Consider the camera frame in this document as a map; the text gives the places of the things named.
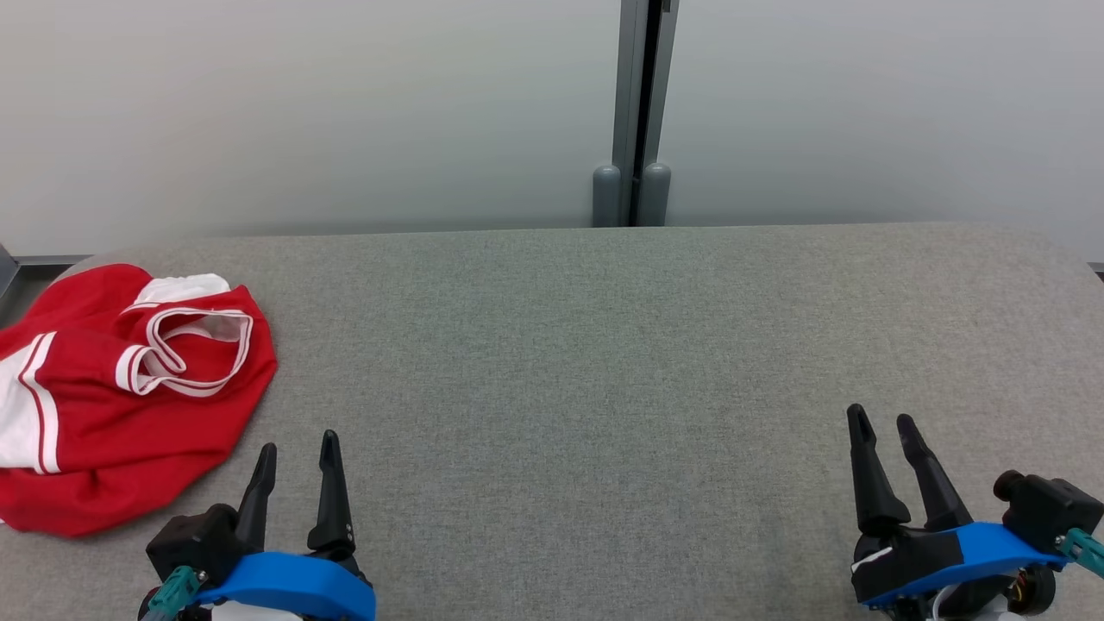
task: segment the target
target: white wall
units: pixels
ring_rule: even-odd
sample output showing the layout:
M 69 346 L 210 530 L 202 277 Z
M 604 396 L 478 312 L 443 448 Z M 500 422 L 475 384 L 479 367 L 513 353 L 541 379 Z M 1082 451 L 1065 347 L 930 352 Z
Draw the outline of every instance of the white wall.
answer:
M 1104 261 L 1104 3 L 686 0 L 667 223 L 991 220 Z
M 585 227 L 617 0 L 9 0 L 0 243 Z

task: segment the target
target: teal connector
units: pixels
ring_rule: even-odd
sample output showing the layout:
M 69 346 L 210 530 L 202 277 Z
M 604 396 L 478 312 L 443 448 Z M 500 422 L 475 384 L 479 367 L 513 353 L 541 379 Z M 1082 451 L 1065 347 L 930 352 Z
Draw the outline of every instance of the teal connector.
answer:
M 142 621 L 171 620 L 192 603 L 200 590 L 200 579 L 191 567 L 181 566 L 172 570 L 161 588 L 149 600 L 149 612 Z
M 1080 528 L 1059 537 L 1058 549 L 1070 560 L 1104 578 L 1104 545 Z

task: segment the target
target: white cable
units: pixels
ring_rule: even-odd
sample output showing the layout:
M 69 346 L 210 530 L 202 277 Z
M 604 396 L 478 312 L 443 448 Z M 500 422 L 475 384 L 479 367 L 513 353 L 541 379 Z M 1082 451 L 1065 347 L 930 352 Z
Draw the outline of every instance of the white cable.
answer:
M 940 607 L 943 606 L 943 600 L 947 599 L 947 596 L 956 589 L 958 585 L 947 585 L 940 589 L 940 592 L 932 600 L 932 621 L 940 621 Z

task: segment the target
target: red garment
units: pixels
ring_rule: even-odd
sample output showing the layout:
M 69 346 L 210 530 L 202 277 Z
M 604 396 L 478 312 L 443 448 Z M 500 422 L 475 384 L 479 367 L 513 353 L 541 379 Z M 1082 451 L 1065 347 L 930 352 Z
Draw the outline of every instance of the red garment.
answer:
M 0 519 L 75 537 L 168 505 L 226 460 L 275 372 L 244 286 L 134 265 L 54 283 L 0 331 Z

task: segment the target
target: gray table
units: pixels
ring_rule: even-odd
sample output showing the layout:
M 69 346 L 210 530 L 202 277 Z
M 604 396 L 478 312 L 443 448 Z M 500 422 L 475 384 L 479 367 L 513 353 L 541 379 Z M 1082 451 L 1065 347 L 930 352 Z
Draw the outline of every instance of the gray table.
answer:
M 144 547 L 280 450 L 269 547 L 306 549 L 342 438 L 381 619 L 877 619 L 845 408 L 914 414 L 978 519 L 1006 469 L 1104 496 L 1104 285 L 980 225 L 550 230 L 192 241 L 98 256 L 245 283 L 280 370 L 238 451 L 79 541 L 0 531 L 4 619 L 132 619 Z M 1047 619 L 1094 618 L 1068 571 Z

